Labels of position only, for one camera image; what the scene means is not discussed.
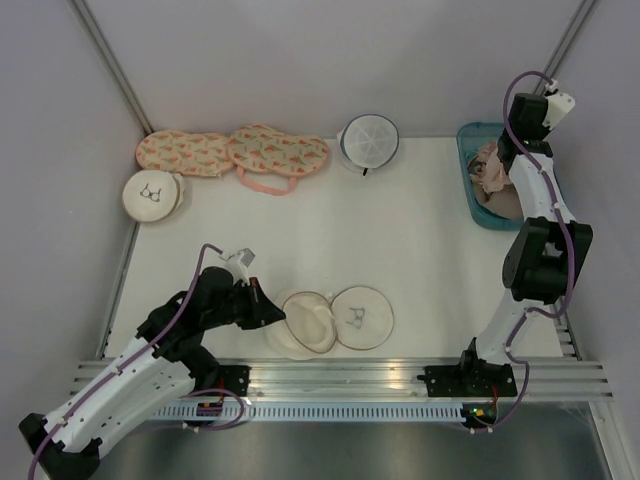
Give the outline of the light pink bra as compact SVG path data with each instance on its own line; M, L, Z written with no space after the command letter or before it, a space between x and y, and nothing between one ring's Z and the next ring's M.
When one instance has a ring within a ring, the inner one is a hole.
M498 156L498 145L495 141L479 148L468 162L467 171L471 181L479 185L486 194L502 191L512 184Z

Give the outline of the beige round laundry bag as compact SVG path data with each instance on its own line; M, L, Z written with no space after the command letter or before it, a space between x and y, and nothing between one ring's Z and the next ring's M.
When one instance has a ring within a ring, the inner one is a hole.
M276 353L294 361L325 356L336 346L374 350L389 339L395 326L389 300L368 286L349 287L335 295L284 291L276 305L285 318L265 329L265 339Z

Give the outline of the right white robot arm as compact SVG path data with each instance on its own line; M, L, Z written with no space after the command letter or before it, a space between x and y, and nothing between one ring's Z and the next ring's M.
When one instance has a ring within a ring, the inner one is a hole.
M518 195L523 224L503 263L504 296L454 368L455 396L519 394L512 367L526 322L536 315L553 317L549 306L571 299L593 230L566 206L547 137L574 105L570 95L552 90L517 94L507 109L496 154Z

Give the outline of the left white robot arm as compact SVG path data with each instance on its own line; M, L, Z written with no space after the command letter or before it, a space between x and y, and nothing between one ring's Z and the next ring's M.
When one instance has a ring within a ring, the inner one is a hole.
M206 268L188 290L155 308L125 350L75 396L20 422L33 453L28 476L42 469L51 479L90 478L111 448L164 405L220 391L220 363L202 344L206 331L256 330L285 317L257 278Z

